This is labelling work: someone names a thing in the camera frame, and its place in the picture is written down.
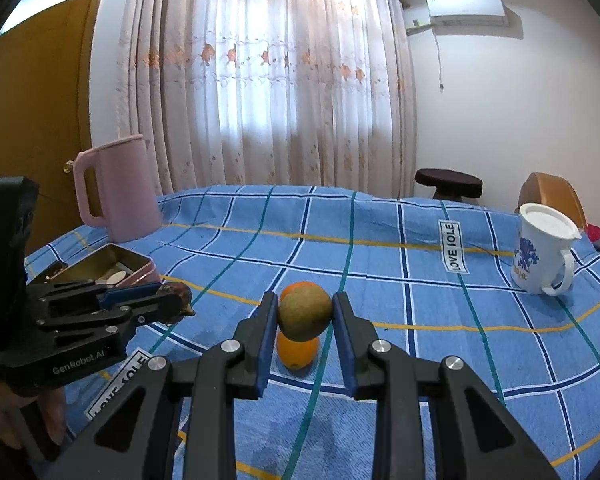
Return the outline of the left hand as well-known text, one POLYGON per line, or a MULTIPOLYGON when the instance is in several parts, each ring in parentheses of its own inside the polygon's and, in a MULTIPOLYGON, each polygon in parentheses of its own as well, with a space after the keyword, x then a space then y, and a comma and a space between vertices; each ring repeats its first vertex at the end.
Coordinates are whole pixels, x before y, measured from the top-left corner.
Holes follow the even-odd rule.
POLYGON ((27 434, 22 410, 29 405, 38 406, 46 434, 54 443, 61 444, 66 433, 65 389, 48 390, 24 398, 13 393, 4 382, 0 382, 0 440, 11 448, 22 448, 27 434))

